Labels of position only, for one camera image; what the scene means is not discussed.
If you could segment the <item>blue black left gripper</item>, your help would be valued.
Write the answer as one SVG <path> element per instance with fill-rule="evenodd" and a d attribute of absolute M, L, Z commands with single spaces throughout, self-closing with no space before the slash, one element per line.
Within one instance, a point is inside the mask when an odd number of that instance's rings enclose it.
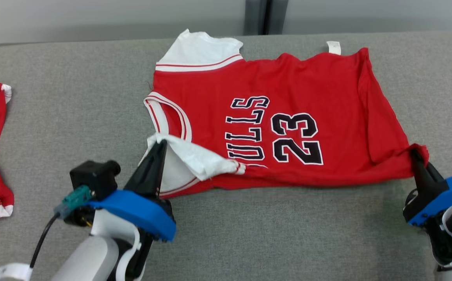
<path fill-rule="evenodd" d="M 126 183 L 125 190 L 116 190 L 106 199 L 91 200 L 86 205 L 95 209 L 105 209 L 160 240 L 172 242 L 176 234 L 174 219 L 162 206 L 142 197 L 160 197 L 167 146 L 168 142 L 165 139 L 153 144 Z"/>

